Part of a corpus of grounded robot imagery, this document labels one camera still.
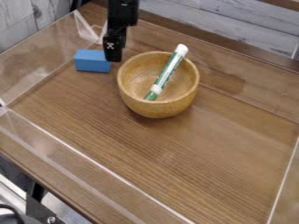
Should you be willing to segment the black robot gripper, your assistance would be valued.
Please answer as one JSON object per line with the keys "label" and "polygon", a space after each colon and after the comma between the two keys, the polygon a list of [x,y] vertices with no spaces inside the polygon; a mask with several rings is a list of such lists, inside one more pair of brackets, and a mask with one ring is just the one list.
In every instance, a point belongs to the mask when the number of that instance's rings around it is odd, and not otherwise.
{"label": "black robot gripper", "polygon": [[127,27],[138,24],[139,0],[109,0],[107,34],[103,38],[106,59],[121,62],[127,44]]}

